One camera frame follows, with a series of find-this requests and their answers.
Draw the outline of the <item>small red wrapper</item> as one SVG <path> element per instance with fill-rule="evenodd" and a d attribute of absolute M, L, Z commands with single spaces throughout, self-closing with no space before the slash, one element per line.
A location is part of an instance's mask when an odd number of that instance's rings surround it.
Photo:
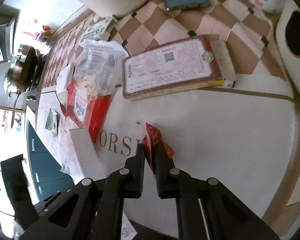
<path fill-rule="evenodd" d="M 156 128 L 155 126 L 146 123 L 146 135 L 144 136 L 141 142 L 145 148 L 145 158 L 147 163 L 153 172 L 153 175 L 156 177 L 157 175 L 157 163 L 156 163 L 156 156 L 157 156 L 157 145 L 161 145 L 163 147 L 162 151 L 159 155 L 163 155 L 167 158 L 172 159 L 174 156 L 174 150 L 164 142 L 162 137 L 161 131 Z"/>

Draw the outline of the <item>green white medicine box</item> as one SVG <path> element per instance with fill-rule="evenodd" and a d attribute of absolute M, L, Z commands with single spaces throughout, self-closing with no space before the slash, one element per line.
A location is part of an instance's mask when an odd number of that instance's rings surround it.
<path fill-rule="evenodd" d="M 79 44 L 82 44 L 85 40 L 104 40 L 107 41 L 110 37 L 112 30 L 113 17 L 107 16 L 101 18 L 96 23 L 89 25 L 87 30 L 82 35 Z"/>

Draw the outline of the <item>blue kitchen cabinets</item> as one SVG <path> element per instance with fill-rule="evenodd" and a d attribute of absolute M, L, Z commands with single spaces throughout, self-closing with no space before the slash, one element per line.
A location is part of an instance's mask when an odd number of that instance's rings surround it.
<path fill-rule="evenodd" d="M 46 149 L 30 122 L 27 122 L 26 131 L 30 170 L 38 199 L 42 201 L 58 191 L 72 189 L 73 179 L 61 172 L 61 166 Z"/>

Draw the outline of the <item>long white pink box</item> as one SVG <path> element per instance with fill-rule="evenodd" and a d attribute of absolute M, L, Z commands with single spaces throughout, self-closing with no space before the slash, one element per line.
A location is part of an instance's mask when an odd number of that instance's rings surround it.
<path fill-rule="evenodd" d="M 70 129 L 69 132 L 80 167 L 80 180 L 83 178 L 93 180 L 106 178 L 106 169 L 97 156 L 89 132 L 85 128 Z"/>

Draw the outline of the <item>green white sachet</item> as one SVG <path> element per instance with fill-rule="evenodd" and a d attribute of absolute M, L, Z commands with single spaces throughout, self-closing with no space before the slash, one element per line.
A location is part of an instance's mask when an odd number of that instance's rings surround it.
<path fill-rule="evenodd" d="M 68 162 L 67 162 L 67 159 L 64 158 L 63 161 L 62 161 L 62 165 L 61 165 L 61 169 L 60 171 L 64 174 L 68 174 L 70 175 L 71 172 L 70 172 L 70 168 L 69 168 L 69 165 L 68 165 Z"/>

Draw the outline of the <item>small white green packet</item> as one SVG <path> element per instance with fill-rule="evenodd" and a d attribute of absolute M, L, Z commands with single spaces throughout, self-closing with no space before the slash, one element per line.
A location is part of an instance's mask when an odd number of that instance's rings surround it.
<path fill-rule="evenodd" d="M 45 129 L 50 131 L 54 137 L 57 136 L 58 133 L 58 114 L 50 109 L 47 115 Z"/>

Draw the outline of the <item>red clear snack bag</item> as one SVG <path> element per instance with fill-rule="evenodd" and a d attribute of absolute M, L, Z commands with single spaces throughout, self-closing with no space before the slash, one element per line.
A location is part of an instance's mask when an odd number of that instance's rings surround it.
<path fill-rule="evenodd" d="M 115 41 L 86 40 L 67 89 L 65 114 L 95 141 L 106 118 L 118 83 L 123 60 L 128 57 Z"/>

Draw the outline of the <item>white paper tissue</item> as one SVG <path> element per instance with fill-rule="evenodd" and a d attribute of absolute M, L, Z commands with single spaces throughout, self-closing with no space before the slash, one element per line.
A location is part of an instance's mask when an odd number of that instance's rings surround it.
<path fill-rule="evenodd" d="M 56 95 L 59 102 L 66 106 L 67 104 L 67 90 L 74 74 L 74 63 L 68 64 L 63 70 L 60 71 L 57 77 Z"/>

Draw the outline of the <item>checkered beige table mat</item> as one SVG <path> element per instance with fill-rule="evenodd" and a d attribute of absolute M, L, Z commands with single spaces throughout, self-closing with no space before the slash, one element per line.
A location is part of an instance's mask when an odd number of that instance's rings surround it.
<path fill-rule="evenodd" d="M 174 149 L 175 164 L 194 177 L 218 178 L 281 239 L 300 227 L 300 95 L 283 64 L 271 15 L 248 0 L 210 0 L 208 8 L 168 12 L 164 0 L 148 2 L 119 20 L 110 39 L 133 55 L 196 34 L 226 42 L 237 81 L 233 88 L 190 90 L 140 101 L 118 88 L 96 153 L 107 172 L 120 168 L 157 126 Z M 78 42 L 99 16 L 86 11 L 61 32 L 41 79 L 36 132 L 52 156 L 80 167 L 61 118 L 61 139 L 45 129 L 61 70 L 82 55 Z"/>

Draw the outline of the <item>red gold flat box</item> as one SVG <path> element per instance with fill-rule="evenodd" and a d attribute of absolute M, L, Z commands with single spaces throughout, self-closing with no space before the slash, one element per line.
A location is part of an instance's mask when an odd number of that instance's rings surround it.
<path fill-rule="evenodd" d="M 224 41 L 207 35 L 170 42 L 124 60 L 122 94 L 128 100 L 187 90 L 232 88 L 236 73 Z"/>

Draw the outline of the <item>black frying pan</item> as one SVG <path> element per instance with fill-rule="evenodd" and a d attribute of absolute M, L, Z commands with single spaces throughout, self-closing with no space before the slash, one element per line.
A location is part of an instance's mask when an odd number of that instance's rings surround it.
<path fill-rule="evenodd" d="M 19 99 L 19 96 L 25 93 L 29 88 L 30 84 L 32 83 L 38 63 L 39 63 L 39 56 L 37 54 L 37 51 L 33 47 L 30 47 L 26 59 L 22 63 L 21 72 L 17 78 L 17 92 L 16 92 L 17 98 L 13 105 L 11 128 L 13 127 L 14 124 L 15 109 L 16 109 L 16 104 Z"/>

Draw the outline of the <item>stainless steel pot with lid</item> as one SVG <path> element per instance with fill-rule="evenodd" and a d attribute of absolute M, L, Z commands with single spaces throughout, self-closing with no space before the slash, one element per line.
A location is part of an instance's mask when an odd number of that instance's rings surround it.
<path fill-rule="evenodd" d="M 21 72 L 22 63 L 19 59 L 10 64 L 4 79 L 4 92 L 8 94 L 17 92 L 17 78 Z"/>

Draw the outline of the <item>white electric kettle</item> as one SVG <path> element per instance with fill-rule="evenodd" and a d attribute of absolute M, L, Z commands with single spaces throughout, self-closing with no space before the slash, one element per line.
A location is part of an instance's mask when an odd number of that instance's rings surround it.
<path fill-rule="evenodd" d="M 286 0 L 276 26 L 276 42 L 288 75 L 300 94 L 300 9 Z"/>

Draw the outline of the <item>black range hood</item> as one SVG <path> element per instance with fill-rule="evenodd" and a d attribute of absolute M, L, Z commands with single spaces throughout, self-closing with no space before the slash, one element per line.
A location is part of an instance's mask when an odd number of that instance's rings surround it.
<path fill-rule="evenodd" d="M 0 63 L 11 62 L 14 42 L 15 18 L 0 24 Z"/>

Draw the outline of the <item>colourful wall stickers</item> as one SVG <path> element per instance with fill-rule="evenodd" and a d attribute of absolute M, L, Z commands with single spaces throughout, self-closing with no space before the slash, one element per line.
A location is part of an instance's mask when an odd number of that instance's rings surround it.
<path fill-rule="evenodd" d="M 49 25 L 42 24 L 38 19 L 31 18 L 22 20 L 18 24 L 19 41 L 17 44 L 20 49 L 29 49 L 46 53 L 49 50 L 47 42 L 52 36 L 52 29 Z"/>

